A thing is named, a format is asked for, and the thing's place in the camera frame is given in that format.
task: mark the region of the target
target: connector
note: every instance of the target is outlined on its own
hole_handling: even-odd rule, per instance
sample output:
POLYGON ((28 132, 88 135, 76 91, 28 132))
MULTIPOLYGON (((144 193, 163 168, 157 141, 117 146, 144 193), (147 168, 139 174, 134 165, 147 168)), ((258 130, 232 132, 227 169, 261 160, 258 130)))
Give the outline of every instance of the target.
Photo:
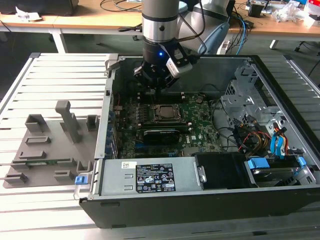
POLYGON ((248 121, 249 123, 252 123, 252 124, 257 123, 257 119, 254 118, 254 117, 251 116, 251 115, 246 116, 246 119, 247 119, 247 121, 248 121))
POLYGON ((232 120, 232 122, 233 122, 233 124, 234 124, 235 126, 237 126, 237 127, 242 128, 242 127, 244 126, 244 124, 243 124, 240 120, 238 120, 238 119, 236 119, 236 118, 234 118, 234 119, 232 120))

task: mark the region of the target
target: black wire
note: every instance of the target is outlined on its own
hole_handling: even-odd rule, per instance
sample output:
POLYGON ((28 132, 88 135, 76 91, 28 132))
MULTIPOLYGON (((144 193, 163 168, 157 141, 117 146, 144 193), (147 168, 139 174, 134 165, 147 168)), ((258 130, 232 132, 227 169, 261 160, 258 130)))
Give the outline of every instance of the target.
POLYGON ((140 33, 142 32, 142 23, 138 24, 137 26, 124 26, 118 28, 118 32, 120 33, 137 30, 139 30, 140 33))
MULTIPOLYGON (((188 28, 193 32, 193 34, 197 35, 196 31, 192 28, 192 26, 190 26, 190 24, 184 19, 184 17, 180 13, 179 13, 179 16, 182 19, 182 21, 184 22, 184 24, 187 25, 188 28)), ((204 43, 204 41, 201 39, 201 37, 198 36, 197 38, 199 39, 200 43, 202 44, 202 46, 204 48, 203 52, 200 54, 200 56, 203 56, 207 52, 208 49, 207 49, 207 46, 204 43)))
POLYGON ((2 23, 2 25, 3 25, 6 29, 8 29, 8 31, 9 31, 10 33, 12 33, 12 31, 4 24, 3 21, 0 20, 0 23, 2 23))
POLYGON ((310 77, 310 75, 312 74, 312 72, 316 69, 316 66, 320 63, 320 60, 316 62, 316 64, 313 66, 313 68, 311 69, 311 71, 309 72, 308 76, 310 77))
MULTIPOLYGON (((139 8, 141 7, 142 5, 138 5, 138 6, 134 6, 134 7, 131 7, 131 8, 127 8, 127 9, 124 9, 124 10, 111 10, 111 9, 107 9, 107 8, 104 8, 103 7, 103 4, 105 3, 109 3, 109 2, 112 2, 113 0, 102 0, 100 2, 100 8, 102 8, 103 10, 106 10, 108 12, 113 12, 113 13, 117 13, 117 12, 126 12, 128 10, 131 10, 131 9, 136 9, 136 8, 139 8)), ((119 4, 119 3, 123 3, 125 2, 126 0, 121 0, 121 1, 118 1, 116 4, 119 4)))
POLYGON ((205 85, 203 85, 203 86, 200 88, 200 90, 199 90, 198 92, 201 93, 201 92, 203 91, 203 88, 206 87, 206 86, 211 86, 211 87, 215 88, 215 89, 216 89, 219 93, 221 93, 221 94, 224 93, 223 91, 219 90, 219 89, 216 87, 216 85, 214 85, 214 84, 212 84, 212 83, 206 83, 205 85))
MULTIPOLYGON (((220 137, 223 137, 223 138, 229 140, 231 143, 233 143, 233 144, 235 144, 236 146, 238 146, 238 143, 237 143, 235 140, 231 139, 230 137, 227 137, 226 135, 223 135, 222 133, 220 133, 220 132, 218 131, 218 129, 216 129, 216 126, 215 126, 215 123, 214 123, 214 115, 215 115, 215 111, 216 111, 217 106, 218 106, 219 103, 220 103, 219 100, 216 101, 216 103, 215 103, 215 105, 214 105, 214 107, 213 107, 213 109, 212 109, 211 122, 212 122, 213 130, 215 130, 215 132, 218 133, 220 137)), ((243 143, 241 144, 241 146, 242 146, 244 149, 249 149, 249 148, 248 148, 246 145, 244 145, 243 143)))
POLYGON ((307 47, 304 43, 302 43, 302 45, 303 45, 305 48, 307 48, 307 49, 309 49, 310 51, 312 51, 312 49, 311 49, 310 47, 307 47))
POLYGON ((204 7, 202 6, 202 2, 201 0, 199 0, 199 5, 200 5, 200 8, 201 8, 201 15, 202 15, 202 23, 203 23, 203 28, 202 28, 202 31, 199 33, 199 34, 196 34, 194 36, 187 36, 187 37, 183 37, 183 38, 180 38, 178 39, 177 41, 180 43, 180 42, 184 42, 184 41, 188 41, 188 40, 192 40, 192 39, 195 39, 195 38, 198 38, 200 37, 205 29, 206 29, 206 20, 205 20, 205 12, 204 12, 204 7))
MULTIPOLYGON (((235 36, 235 38, 233 39, 233 41, 231 42, 231 45, 230 47, 226 50, 225 53, 228 53, 230 51, 230 53, 232 53, 232 50, 234 47, 237 47, 237 46, 240 46, 240 42, 242 40, 242 35, 243 35, 243 31, 244 31, 244 28, 243 28, 243 23, 242 21, 244 20, 243 17, 238 13, 236 7, 234 7, 234 12, 233 12, 235 16, 231 16, 232 18, 236 19, 239 23, 239 32, 237 33, 237 35, 235 36)), ((245 35, 244 35, 244 41, 243 41, 243 44, 245 44, 248 40, 248 35, 251 31, 251 28, 248 24, 246 24, 246 28, 245 28, 245 35)))

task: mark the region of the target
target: product label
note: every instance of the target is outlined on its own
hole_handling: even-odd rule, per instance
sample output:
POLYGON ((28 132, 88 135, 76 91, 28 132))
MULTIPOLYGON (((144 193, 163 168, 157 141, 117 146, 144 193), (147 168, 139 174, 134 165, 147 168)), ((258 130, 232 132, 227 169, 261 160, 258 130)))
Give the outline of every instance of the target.
POLYGON ((171 163, 135 166, 136 191, 139 194, 172 192, 176 190, 171 163))
POLYGON ((121 163, 122 169, 135 169, 137 165, 136 161, 123 161, 121 163))

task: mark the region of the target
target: power cable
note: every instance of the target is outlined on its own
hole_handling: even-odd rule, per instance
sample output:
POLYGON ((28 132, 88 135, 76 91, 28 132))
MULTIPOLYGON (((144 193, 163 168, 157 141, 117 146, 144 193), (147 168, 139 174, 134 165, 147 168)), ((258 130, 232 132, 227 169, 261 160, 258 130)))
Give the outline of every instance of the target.
MULTIPOLYGON (((116 4, 120 4, 120 3, 123 3, 125 1, 126 0, 121 0, 121 1, 118 1, 116 4)), ((109 3, 109 2, 113 2, 114 3, 114 0, 102 0, 100 2, 100 8, 102 8, 103 10, 108 11, 108 12, 118 13, 118 12, 128 12, 129 10, 136 9, 136 8, 139 8, 139 7, 142 6, 142 4, 140 4, 138 6, 134 6, 134 7, 130 7, 130 8, 124 8, 123 10, 122 9, 120 9, 120 10, 112 10, 112 9, 104 8, 103 4, 106 4, 106 3, 109 3)))
POLYGON ((202 5, 202 2, 201 0, 199 0, 199 5, 200 5, 200 8, 201 8, 201 15, 202 15, 202 24, 203 24, 203 28, 202 28, 202 31, 199 33, 199 34, 195 34, 194 36, 187 36, 187 37, 183 37, 183 38, 180 38, 178 39, 177 41, 180 43, 180 42, 184 42, 184 41, 189 41, 189 40, 192 40, 192 39, 195 39, 195 38, 198 38, 200 37, 205 29, 206 29, 206 20, 205 20, 205 12, 204 12, 204 7, 202 5))
MULTIPOLYGON (((190 24, 184 19, 184 17, 179 13, 179 16, 180 18, 182 19, 182 21, 184 22, 185 25, 187 25, 187 27, 193 32, 194 35, 197 35, 196 31, 192 28, 192 26, 190 26, 190 24)), ((200 36, 197 37, 200 41, 200 43, 202 44, 203 46, 203 52, 200 54, 200 56, 203 56, 206 52, 207 52, 207 46, 206 44, 204 43, 204 41, 201 39, 200 36)))
POLYGON ((309 72, 308 76, 310 77, 310 75, 312 74, 312 72, 316 69, 316 66, 320 63, 320 60, 316 62, 316 64, 313 66, 313 68, 311 69, 311 71, 309 72))

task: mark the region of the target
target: cable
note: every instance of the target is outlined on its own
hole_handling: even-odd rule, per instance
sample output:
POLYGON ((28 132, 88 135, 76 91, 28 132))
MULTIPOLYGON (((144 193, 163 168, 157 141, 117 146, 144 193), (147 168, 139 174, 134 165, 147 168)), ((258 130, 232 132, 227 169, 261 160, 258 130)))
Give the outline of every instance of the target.
MULTIPOLYGON (((214 115, 215 115, 215 111, 216 111, 217 106, 218 106, 218 104, 220 103, 220 101, 218 100, 218 101, 215 103, 215 105, 214 105, 214 107, 213 107, 213 109, 212 109, 212 104, 213 104, 213 103, 214 103, 214 102, 211 103, 211 110, 212 110, 211 122, 212 122, 213 130, 215 130, 215 132, 218 133, 221 137, 229 140, 231 143, 233 143, 233 144, 235 144, 236 146, 238 146, 238 143, 237 143, 235 140, 231 139, 230 137, 227 137, 226 135, 223 135, 222 133, 220 133, 220 132, 216 129, 216 126, 215 126, 215 124, 214 124, 214 115)), ((241 146, 242 146, 244 149, 249 149, 249 148, 248 148, 246 145, 244 145, 243 143, 241 144, 241 146)))
POLYGON ((112 0, 113 4, 115 5, 115 7, 119 10, 125 10, 125 11, 128 11, 128 12, 138 12, 138 13, 141 13, 141 9, 128 9, 128 8, 123 8, 121 6, 118 5, 118 3, 120 2, 115 2, 115 0, 112 0))
POLYGON ((198 92, 202 92, 203 88, 206 87, 206 86, 211 86, 213 88, 215 88, 219 93, 224 93, 223 91, 219 90, 216 85, 212 84, 212 83, 206 83, 205 85, 203 85, 200 90, 198 92))
POLYGON ((242 47, 243 47, 244 39, 245 39, 245 34, 246 34, 246 24, 245 24, 245 22, 244 22, 242 19, 239 18, 239 20, 242 22, 242 24, 243 24, 243 29, 244 29, 244 30, 243 30, 243 34, 242 34, 241 43, 240 43, 240 46, 239 46, 239 48, 238 48, 238 51, 236 52, 236 55, 239 54, 239 52, 241 51, 241 49, 242 49, 242 47))
MULTIPOLYGON (((121 0, 121 1, 118 1, 116 4, 119 4, 119 3, 123 3, 125 2, 126 0, 121 0)), ((129 10, 132 10, 132 9, 136 9, 136 8, 139 8, 141 7, 142 5, 138 5, 138 6, 134 6, 134 7, 131 7, 131 8, 126 8, 124 10, 112 10, 112 9, 107 9, 107 8, 104 8, 103 7, 103 4, 106 4, 106 3, 109 3, 109 2, 113 2, 113 0, 102 0, 100 2, 100 8, 102 8, 103 10, 105 11, 108 11, 108 12, 113 12, 113 13, 117 13, 117 12, 128 12, 129 10)))
POLYGON ((0 20, 0 23, 2 23, 2 25, 3 25, 10 33, 12 33, 12 31, 4 24, 3 21, 0 20))
POLYGON ((304 43, 302 43, 302 45, 303 45, 305 48, 307 48, 307 49, 309 49, 310 51, 312 51, 312 49, 311 49, 310 47, 307 47, 304 43))
POLYGON ((137 26, 124 26, 118 28, 118 32, 120 33, 128 31, 139 31, 140 33, 142 33, 142 23, 138 24, 137 26))
POLYGON ((231 16, 231 17, 234 18, 234 19, 236 19, 236 20, 239 22, 240 28, 239 28, 239 32, 237 33, 237 35, 233 38, 233 40, 232 40, 232 42, 231 42, 231 45, 230 45, 230 47, 227 49, 226 53, 228 53, 228 52, 232 53, 233 48, 239 46, 241 39, 238 38, 238 36, 241 34, 241 32, 244 32, 244 33, 245 33, 245 35, 244 35, 244 41, 243 41, 243 44, 245 44, 245 43, 247 42, 247 40, 248 40, 248 35, 249 35, 250 31, 251 31, 250 26, 249 26, 249 25, 246 25, 246 23, 245 23, 246 28, 245 28, 245 29, 243 28, 243 26, 244 26, 244 25, 243 25, 243 22, 244 22, 243 20, 244 20, 244 19, 243 19, 243 17, 238 13, 236 7, 234 7, 234 12, 233 12, 233 13, 234 13, 236 16, 231 16))
POLYGON ((316 66, 320 63, 320 60, 316 62, 316 64, 313 66, 313 68, 311 69, 311 71, 309 72, 308 76, 310 77, 310 75, 312 74, 312 72, 315 70, 316 66))
POLYGON ((180 42, 184 42, 184 41, 188 41, 188 40, 192 40, 192 39, 195 39, 195 38, 198 38, 200 37, 205 29, 206 29, 206 20, 205 20, 205 12, 204 12, 204 7, 202 6, 202 2, 201 0, 199 0, 199 5, 200 5, 200 8, 201 8, 201 15, 202 15, 202 23, 203 23, 203 28, 202 28, 202 31, 199 33, 199 34, 196 34, 194 36, 187 36, 187 37, 183 37, 183 38, 180 38, 178 39, 177 41, 180 43, 180 42))
MULTIPOLYGON (((187 25, 187 27, 191 30, 191 32, 193 32, 194 35, 197 35, 196 31, 192 28, 192 26, 190 26, 190 24, 184 19, 184 17, 179 13, 180 18, 182 19, 182 21, 184 22, 185 25, 187 25)), ((200 41, 200 43, 202 44, 204 50, 203 52, 200 54, 200 56, 203 56, 206 52, 207 52, 207 46, 204 43, 204 41, 201 39, 200 36, 197 37, 200 41)))

